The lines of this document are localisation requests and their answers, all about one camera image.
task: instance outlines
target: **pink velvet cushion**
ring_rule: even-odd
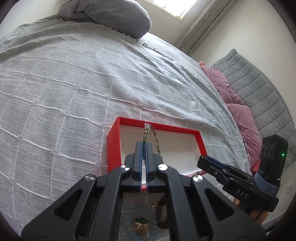
[[[231,87],[230,83],[221,71],[211,69],[207,66],[201,66],[201,68],[208,76],[208,78],[212,81],[225,103],[243,104],[242,100]]]
[[[247,145],[250,160],[250,170],[256,165],[262,145],[260,133],[255,124],[251,110],[246,105],[226,104],[230,110],[244,142]]]

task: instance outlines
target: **green gemstone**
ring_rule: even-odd
[[[137,223],[140,223],[140,224],[147,224],[147,223],[149,223],[149,221],[146,218],[144,218],[144,217],[137,218],[135,221]]]

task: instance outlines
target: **gray pillow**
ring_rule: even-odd
[[[250,107],[262,137],[277,134],[288,140],[286,169],[296,160],[296,131],[289,110],[277,89],[235,49],[211,68],[220,70],[242,101]]]
[[[96,22],[136,39],[151,27],[147,11],[134,0],[69,0],[58,15],[70,21]]]

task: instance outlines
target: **gray bedspread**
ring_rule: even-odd
[[[232,49],[212,65],[226,76],[242,101],[250,107],[262,137],[280,135],[288,140],[284,169],[296,160],[296,131],[285,101],[271,81]]]
[[[96,23],[23,24],[0,40],[0,211],[17,233],[85,174],[107,173],[118,116],[200,130],[209,155],[249,169],[218,92],[175,47]]]

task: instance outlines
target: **jewelry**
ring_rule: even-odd
[[[168,229],[168,217],[163,218],[163,206],[165,206],[165,196],[163,196],[157,203],[155,207],[155,215],[157,226],[161,229]]]
[[[150,225],[146,218],[137,218],[135,221],[133,221],[132,226],[138,235],[140,235],[145,241],[149,241],[149,235],[147,233]]]
[[[158,140],[157,140],[157,136],[156,136],[156,132],[153,128],[153,126],[151,124],[145,123],[144,124],[145,127],[145,133],[144,133],[144,137],[143,137],[143,146],[142,146],[142,160],[146,163],[146,136],[148,131],[152,130],[153,134],[155,136],[155,140],[156,140],[156,144],[157,144],[157,153],[160,154],[160,150],[159,150],[159,144],[158,144]]]

